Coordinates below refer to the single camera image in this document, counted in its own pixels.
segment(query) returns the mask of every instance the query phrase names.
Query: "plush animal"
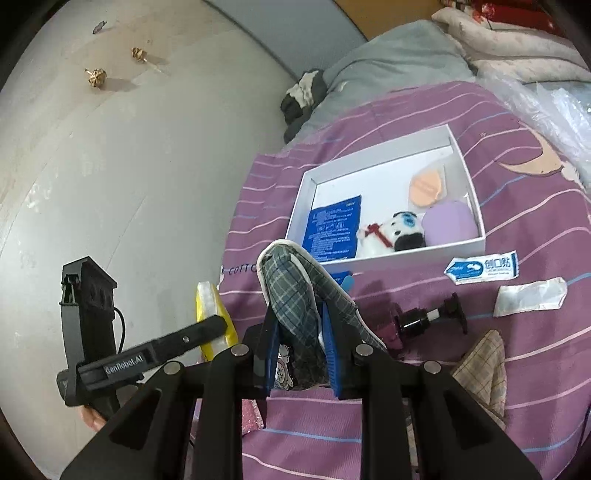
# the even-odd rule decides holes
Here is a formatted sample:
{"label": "plush animal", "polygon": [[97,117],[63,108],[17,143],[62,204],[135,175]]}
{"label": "plush animal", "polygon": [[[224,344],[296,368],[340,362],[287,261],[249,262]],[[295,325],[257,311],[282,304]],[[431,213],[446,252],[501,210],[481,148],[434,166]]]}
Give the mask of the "plush animal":
{"label": "plush animal", "polygon": [[392,252],[425,246],[425,232],[412,212],[395,213],[382,223],[372,223],[357,230],[358,257],[377,257]]}

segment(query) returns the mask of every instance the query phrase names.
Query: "pink glitter object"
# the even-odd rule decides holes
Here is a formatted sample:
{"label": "pink glitter object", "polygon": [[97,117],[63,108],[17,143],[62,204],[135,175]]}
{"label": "pink glitter object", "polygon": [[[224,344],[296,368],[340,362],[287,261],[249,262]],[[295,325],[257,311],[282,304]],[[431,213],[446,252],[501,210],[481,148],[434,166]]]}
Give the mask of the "pink glitter object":
{"label": "pink glitter object", "polygon": [[256,400],[242,400],[242,436],[262,430],[263,427],[261,412],[256,405]]}

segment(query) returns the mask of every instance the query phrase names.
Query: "blue instruction card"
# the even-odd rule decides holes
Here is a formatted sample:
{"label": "blue instruction card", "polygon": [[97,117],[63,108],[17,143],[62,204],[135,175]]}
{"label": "blue instruction card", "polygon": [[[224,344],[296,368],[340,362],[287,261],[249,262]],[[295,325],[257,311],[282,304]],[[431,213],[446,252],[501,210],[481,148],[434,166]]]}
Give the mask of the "blue instruction card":
{"label": "blue instruction card", "polygon": [[361,195],[314,209],[302,247],[319,262],[354,258],[361,216]]}
{"label": "blue instruction card", "polygon": [[351,272],[340,272],[340,273],[331,273],[330,276],[333,277],[334,281],[337,282],[339,285],[343,285],[343,280],[345,277],[349,277]]}

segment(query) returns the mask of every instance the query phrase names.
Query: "plaid cloth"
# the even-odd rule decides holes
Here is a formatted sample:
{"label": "plaid cloth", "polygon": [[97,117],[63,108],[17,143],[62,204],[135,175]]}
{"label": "plaid cloth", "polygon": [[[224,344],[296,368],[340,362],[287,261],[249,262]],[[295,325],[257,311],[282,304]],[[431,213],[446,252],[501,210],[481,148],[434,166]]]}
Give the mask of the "plaid cloth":
{"label": "plaid cloth", "polygon": [[330,301],[340,319],[355,327],[361,340],[382,350],[383,342],[361,319],[357,305],[326,270],[302,247],[289,240],[268,246],[256,263],[265,301],[281,326],[281,343],[293,350],[294,390],[329,382],[321,345],[322,323],[317,304]]}
{"label": "plaid cloth", "polygon": [[[505,430],[503,415],[507,395],[505,345],[496,330],[489,330],[476,342],[462,362],[451,371],[452,377],[484,408],[495,423]],[[411,464],[418,465],[413,425],[407,426]]]}

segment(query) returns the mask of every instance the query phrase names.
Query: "white box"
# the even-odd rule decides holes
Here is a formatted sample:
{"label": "white box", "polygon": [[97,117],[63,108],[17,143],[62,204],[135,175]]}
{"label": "white box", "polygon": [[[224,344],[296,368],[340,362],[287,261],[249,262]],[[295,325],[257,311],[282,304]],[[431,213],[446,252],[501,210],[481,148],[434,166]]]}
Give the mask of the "white box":
{"label": "white box", "polygon": [[464,193],[478,227],[478,237],[433,247],[368,258],[322,262],[329,273],[388,270],[449,262],[485,253],[486,233],[466,162],[447,125],[374,145],[304,173],[285,238],[303,243],[310,211],[361,195],[361,225],[391,218],[409,208],[412,177],[429,165],[444,165],[447,199]]}

